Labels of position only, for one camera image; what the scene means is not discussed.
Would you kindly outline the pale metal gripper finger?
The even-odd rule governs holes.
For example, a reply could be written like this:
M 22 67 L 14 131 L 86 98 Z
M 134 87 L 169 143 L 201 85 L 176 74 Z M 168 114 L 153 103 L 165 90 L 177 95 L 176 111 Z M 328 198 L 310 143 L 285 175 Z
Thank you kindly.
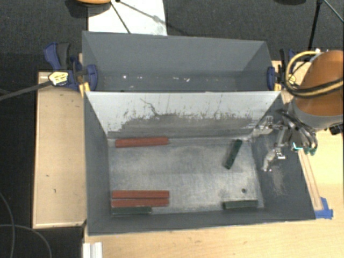
M 270 149 L 264 157 L 262 171 L 268 171 L 270 164 L 275 160 L 285 160 L 286 156 L 283 153 L 284 145 L 275 144 L 272 149 Z
M 283 124 L 281 121 L 275 122 L 273 116 L 263 117 L 249 134 L 249 139 L 263 137 L 272 134 L 275 131 L 281 131 Z

